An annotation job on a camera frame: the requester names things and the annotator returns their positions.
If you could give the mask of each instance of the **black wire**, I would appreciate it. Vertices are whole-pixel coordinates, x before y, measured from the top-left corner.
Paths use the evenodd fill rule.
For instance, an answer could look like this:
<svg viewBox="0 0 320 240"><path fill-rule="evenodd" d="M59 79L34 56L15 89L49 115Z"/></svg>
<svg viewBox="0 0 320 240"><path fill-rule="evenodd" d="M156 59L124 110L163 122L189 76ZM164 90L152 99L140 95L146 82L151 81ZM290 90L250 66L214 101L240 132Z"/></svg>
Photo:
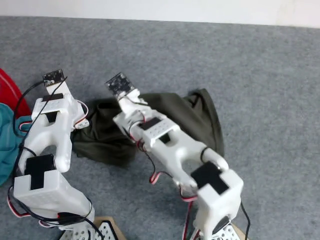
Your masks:
<svg viewBox="0 0 320 240"><path fill-rule="evenodd" d="M142 105L142 106L149 106L146 103L142 103L142 102L136 102L136 101L132 101L129 97L126 97L130 102L132 102L133 104L138 104L138 105Z"/></svg>
<svg viewBox="0 0 320 240"><path fill-rule="evenodd" d="M39 86L40 84L43 84L44 81L38 81L36 82L35 84L33 84L31 87L29 87L23 94L22 96L19 98L15 108L14 108L14 111L13 111L13 118L12 118L12 130L13 130L13 133L14 135L16 135L17 137L20 137L20 138L23 138L24 136L22 135L19 135L17 130L16 130L16 116L17 116L17 112L18 112L18 109L19 109L19 106L22 102L22 100L25 98L25 96L32 90L34 89L35 87Z"/></svg>
<svg viewBox="0 0 320 240"><path fill-rule="evenodd" d="M81 223L81 222L85 221L85 219L89 216L89 214L91 213L92 208L93 208L92 201L87 197L88 201L90 202L90 210L85 216L81 216L81 215L69 212L70 216L64 216L64 217L59 217L59 218L58 217L57 218L43 217L43 216L40 216L40 215L34 213L33 211L31 211L31 209L28 206L26 206L23 202L16 199L13 195L11 196L11 189L13 189L13 188L10 187L8 189L8 199L10 202L12 202L11 201L11 197L12 197L19 204L19 206L25 210L26 213L30 214L31 217L33 217L37 220L40 220L44 223L55 225L55 226L65 226L65 225ZM53 222L60 222L60 221L64 221L64 223L63 224L53 223Z"/></svg>
<svg viewBox="0 0 320 240"><path fill-rule="evenodd" d="M243 204L242 201L240 203L240 206L241 206L241 209L242 209L242 211L243 211L243 213L244 213L244 215L246 217L246 220L248 221L248 224L246 226L246 231L245 231L245 238L244 238L244 240L248 240L248 234L249 234L249 229L250 229L251 222L250 222L250 218L249 218L249 216L247 214L247 211L245 210L245 207L244 207L244 204Z"/></svg>
<svg viewBox="0 0 320 240"><path fill-rule="evenodd" d="M150 162L152 163L153 166L153 173L156 172L156 165L154 163L154 161L152 160L152 158L149 156L149 154L147 152L144 151L144 154L147 156L147 158L150 160Z"/></svg>
<svg viewBox="0 0 320 240"><path fill-rule="evenodd" d="M88 218L84 218L84 220L88 223L88 224L90 224L93 228L94 228L94 230L100 235L100 237L101 237L101 240L103 240L103 239L105 239L105 237L104 237L104 235L102 234L102 232L99 230L99 228L97 228L97 226L92 222L92 221L90 221Z"/></svg>
<svg viewBox="0 0 320 240"><path fill-rule="evenodd" d="M140 123L140 122L143 122L143 120L134 121L134 122L130 125L130 127L128 128L128 133L129 133L130 139L132 139L132 138L131 138L131 133L130 133L131 128L133 127L133 125L135 125L135 124L137 124L137 123Z"/></svg>
<svg viewBox="0 0 320 240"><path fill-rule="evenodd" d="M207 149L209 149L209 148L210 148L210 147L206 146L206 147L202 150L202 152L200 153L200 160L201 160L202 163L205 163L204 160L203 160L203 157L204 157L205 151L206 151Z"/></svg>
<svg viewBox="0 0 320 240"><path fill-rule="evenodd" d="M155 162L152 160L152 158L150 157L150 155L146 152L146 151L143 151L144 154L147 156L147 158L150 160L150 162L152 163L152 166L153 166L153 174L156 172L156 165L155 165ZM173 178L169 173L167 173L166 171L158 171L158 173L163 173L163 174L166 174L167 176L169 176L170 178Z"/></svg>
<svg viewBox="0 0 320 240"><path fill-rule="evenodd" d="M36 157L37 156L37 154L34 152L34 151L32 151L30 148L27 148L26 146L21 146L23 149L25 149L25 150L27 150L29 153L31 153L34 157Z"/></svg>
<svg viewBox="0 0 320 240"><path fill-rule="evenodd" d="M12 186L14 185L15 177L16 177L16 174L17 174L18 163L19 163L19 159L20 159L20 157L21 157L21 154L22 154L22 152L23 152L23 148L24 148L24 145L25 145L25 140L26 140L26 138L27 138L27 136L28 136L31 128L33 127L33 125L35 124L36 120L37 120L38 117L41 115L42 111L44 110L44 108L46 107L46 105L48 104L48 102L51 100L51 98L53 97L53 95L55 94L55 92L56 92L56 91L58 90L58 88L67 80L67 78L68 78L68 76L66 76L66 77L61 81L61 83L53 90L53 92L51 93L51 95L49 96L49 98L46 100L44 106L42 107L42 109L40 110L40 112L38 113L38 115L36 116L36 118L34 119L34 121L32 121L32 124L31 124L31 126L29 127L29 130L28 130L27 133L23 136L22 141L21 141L21 143L20 143L20 148L19 148L18 155L17 155L17 157L16 157L16 159L15 159L15 162L14 162L14 165L13 165ZM28 88L28 90L25 91L25 93L23 93L23 94L26 95L26 94L32 89L32 88L31 88L31 89L30 89L30 88Z"/></svg>

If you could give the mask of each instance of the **circuit board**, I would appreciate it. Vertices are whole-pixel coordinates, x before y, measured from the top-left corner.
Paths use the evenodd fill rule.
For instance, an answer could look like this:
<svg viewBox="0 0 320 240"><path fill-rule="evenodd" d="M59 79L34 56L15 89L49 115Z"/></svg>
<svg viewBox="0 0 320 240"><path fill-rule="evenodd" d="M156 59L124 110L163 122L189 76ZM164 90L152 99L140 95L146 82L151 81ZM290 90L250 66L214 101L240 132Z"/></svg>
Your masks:
<svg viewBox="0 0 320 240"><path fill-rule="evenodd" d="M122 72L119 72L105 84L117 100L120 100L135 89L131 81Z"/></svg>
<svg viewBox="0 0 320 240"><path fill-rule="evenodd" d="M61 83L64 79L64 72L62 69L58 69L56 71L48 72L42 76L44 85L49 87L51 85Z"/></svg>

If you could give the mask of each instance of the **white wall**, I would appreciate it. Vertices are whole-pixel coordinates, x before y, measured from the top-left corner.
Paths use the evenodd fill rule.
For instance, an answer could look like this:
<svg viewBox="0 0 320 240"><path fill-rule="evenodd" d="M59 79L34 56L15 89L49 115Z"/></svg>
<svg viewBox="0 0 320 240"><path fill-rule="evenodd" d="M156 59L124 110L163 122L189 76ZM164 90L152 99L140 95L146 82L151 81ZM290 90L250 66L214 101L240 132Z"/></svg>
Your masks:
<svg viewBox="0 0 320 240"><path fill-rule="evenodd" d="M320 0L0 0L0 15L320 28Z"/></svg>

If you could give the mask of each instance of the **red object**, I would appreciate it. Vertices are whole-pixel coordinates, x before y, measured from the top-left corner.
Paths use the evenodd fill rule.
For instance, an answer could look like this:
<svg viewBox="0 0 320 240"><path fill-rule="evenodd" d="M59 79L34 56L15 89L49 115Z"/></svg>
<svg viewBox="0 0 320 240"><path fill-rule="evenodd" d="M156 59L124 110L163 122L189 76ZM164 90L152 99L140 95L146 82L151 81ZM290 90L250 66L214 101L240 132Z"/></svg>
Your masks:
<svg viewBox="0 0 320 240"><path fill-rule="evenodd" d="M12 111L22 96L15 82L0 68L0 103L8 105ZM16 113L16 118L31 115L30 108L25 99L22 100Z"/></svg>

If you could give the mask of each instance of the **cable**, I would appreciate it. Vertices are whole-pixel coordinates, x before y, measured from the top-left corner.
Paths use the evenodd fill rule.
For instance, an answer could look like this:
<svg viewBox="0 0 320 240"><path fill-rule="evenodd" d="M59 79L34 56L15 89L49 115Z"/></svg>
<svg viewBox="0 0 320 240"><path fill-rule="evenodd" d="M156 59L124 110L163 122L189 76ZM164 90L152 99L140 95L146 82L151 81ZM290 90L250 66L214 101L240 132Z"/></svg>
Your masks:
<svg viewBox="0 0 320 240"><path fill-rule="evenodd" d="M105 239L105 237L104 237L104 235L102 234L102 232L99 230L99 228L97 228L97 226L92 222L92 221L90 221L88 218L84 218L84 220L88 223L88 224L90 224L93 228L94 228L94 230L99 234L99 236L101 237L101 240L103 240L103 239Z"/></svg>
<svg viewBox="0 0 320 240"><path fill-rule="evenodd" d="M200 160L201 160L201 162L204 163L204 164L205 164L205 161L203 160L203 157L204 157L205 151L206 151L207 149L209 149L209 148L210 148L210 147L206 146L206 147L201 151L201 153L200 153Z"/></svg>
<svg viewBox="0 0 320 240"><path fill-rule="evenodd" d="M189 202L188 209L187 209L187 212L186 212L183 232L182 232L182 240L187 240L187 232L188 232L188 225L189 225L189 220L190 220L190 211L191 211L192 205L193 205L193 201Z"/></svg>
<svg viewBox="0 0 320 240"><path fill-rule="evenodd" d="M39 225L43 228L47 228L47 229L50 229L50 228L53 228L54 226L51 226L51 225L46 225L48 223L46 222L42 222L41 220L38 221Z"/></svg>
<svg viewBox="0 0 320 240"><path fill-rule="evenodd" d="M137 123L141 123L141 122L143 122L143 120L134 121L134 122L129 126L129 128L128 128L128 134L129 134L130 138L131 138L133 141L135 141L135 142L137 142L138 140L136 140L136 139L134 138L134 136L131 135L131 128L133 127L133 125L135 125L135 124L137 124Z"/></svg>
<svg viewBox="0 0 320 240"><path fill-rule="evenodd" d="M198 230L193 238L193 240L197 240L197 238L199 237L200 234L200 230Z"/></svg>
<svg viewBox="0 0 320 240"><path fill-rule="evenodd" d="M14 207L14 205L11 202L10 196L9 194L6 196L6 203L9 206L9 209L11 210L11 212L17 217L17 218L24 218L24 217L29 217L30 214L25 212L25 213L20 213L16 210L16 208Z"/></svg>
<svg viewBox="0 0 320 240"><path fill-rule="evenodd" d="M37 154L36 154L34 151L32 151L30 148L27 148L26 146L22 146L21 148L27 150L27 151L28 151L29 153L31 153L34 157L37 156Z"/></svg>
<svg viewBox="0 0 320 240"><path fill-rule="evenodd" d="M250 218L249 218L249 216L247 214L247 211L245 210L245 207L244 207L244 204L243 204L242 201L240 203L240 206L241 206L241 209L242 209L242 211L243 211L243 213L244 213L244 215L246 217L246 220L248 221L248 224L247 224L246 230L245 230L245 238L244 238L244 240L248 240L248 234L249 234L249 229L250 229L251 222L250 222Z"/></svg>
<svg viewBox="0 0 320 240"><path fill-rule="evenodd" d="M42 111L45 109L45 107L46 107L46 105L48 104L48 102L51 100L51 98L53 97L53 95L55 94L55 92L58 90L58 88L67 80L67 78L68 78L68 76L66 76L66 77L60 82L60 84L53 90L53 92L51 93L51 95L49 96L49 98L46 100L44 106L43 106L42 109L39 111L39 113L38 113L38 115L36 116L36 118L34 119L34 121L32 121L32 124L31 124L29 130L28 130L28 131L26 132L26 134L23 136L22 141L21 141L21 143L20 143L20 146L21 146L21 147L20 147L20 149L19 149L18 155L17 155L17 157L16 157L16 159L15 159L14 166L13 166L12 186L14 185L14 180L15 180L16 173L17 173L17 168L18 168L19 159L20 159L20 156L21 156L21 154L22 154L22 152L23 152L23 147L24 147L24 145L25 145L25 139L27 138L27 136L28 136L31 128L32 128L33 125L35 124L35 122L36 122L36 120L38 119L38 117L41 115ZM32 88L35 88L35 87L38 86L39 84L40 84L40 82L35 83L34 85L32 85L30 88L28 88L27 91L25 91L25 92L23 93L22 96L25 96L28 92L30 92L30 90L31 90ZM17 111L17 109L18 109L18 107L19 107L19 104L20 104L20 103L19 103L19 101L18 101L17 106L15 107L15 110L14 110L15 112ZM15 131L15 130L16 130L15 113L13 113L13 122L12 122L12 125L13 125L13 129L14 129L14 131Z"/></svg>
<svg viewBox="0 0 320 240"><path fill-rule="evenodd" d="M19 135L17 130L16 130L16 116L17 116L17 112L18 112L18 109L19 109L19 106L22 102L22 100L24 99L24 97L32 90L34 89L35 87L39 86L40 84L43 84L44 81L38 81L36 82L35 84L33 84L31 87L29 87L22 95L21 97L19 98L15 108L14 108L14 111L13 111L13 117L12 117L12 130L13 130L13 133L14 135L16 135L17 137L20 137L20 138L23 138L24 136L22 135Z"/></svg>
<svg viewBox="0 0 320 240"><path fill-rule="evenodd" d="M11 202L11 190L13 189L13 187L9 187L8 189L8 194L7 194L7 199L8 199L8 203L10 203L10 209L13 210L13 212L18 212L15 207L13 206L12 202ZM14 200L19 204L19 206L24 209L26 211L27 214L29 214L30 216L32 216L35 219L41 220L44 223L50 224L50 225L55 225L55 226L61 226L61 225L70 225L70 224L75 224L75 223L80 223L85 221L85 218L87 218L89 216L89 214L92 211L93 208L93 204L92 201L88 199L88 201L90 202L90 210L89 212L85 215L85 216L81 216L75 213L69 213L69 216L64 216L64 217L57 217L57 218L48 218L48 217L44 217L44 216L40 216L36 213L34 213L33 211L31 211L31 209L26 206L23 202L19 201L18 199L16 199L14 196L12 196L14 198Z"/></svg>
<svg viewBox="0 0 320 240"><path fill-rule="evenodd" d="M159 171L156 172L156 165L154 163L154 161L152 160L152 158L149 156L149 154L144 151L144 154L147 156L147 158L150 160L150 162L152 163L152 167L153 167L153 172L152 175L149 177L149 183L151 183L152 185L156 184L156 182L158 181L160 175L165 174L167 176L169 176L170 178L173 178L169 173L167 173L166 171Z"/></svg>
<svg viewBox="0 0 320 240"><path fill-rule="evenodd" d="M132 102L133 104L137 104L137 105L142 105L142 106L149 106L146 103L142 103L142 102L136 102L136 101L132 101L129 97L125 96L130 102Z"/></svg>
<svg viewBox="0 0 320 240"><path fill-rule="evenodd" d="M80 101L80 100L76 100L78 103L80 103L82 106L84 106L85 107L85 114L84 114L84 116L82 117L82 118L80 118L80 120L78 120L78 121L76 121L75 122L75 124L73 125L73 127L74 128L76 128L76 125L78 124L78 123L80 123L81 121L83 121L84 119L86 119L86 117L87 117L87 115L88 115L88 113L89 113L89 108L88 108L88 106L83 102L83 101Z"/></svg>
<svg viewBox="0 0 320 240"><path fill-rule="evenodd" d="M186 203L190 203L190 202L193 202L193 201L195 201L195 200L198 199L198 196L197 196L197 195L194 195L194 196L184 196L181 186L179 186L179 189L180 189L180 197L181 197L182 201L184 201L184 202L186 202Z"/></svg>
<svg viewBox="0 0 320 240"><path fill-rule="evenodd" d="M25 125L25 124L31 124L31 123L32 123L32 121L24 121L24 122L22 122L22 123L19 124L18 129L19 129L21 132L26 133L28 130L22 130L22 126Z"/></svg>

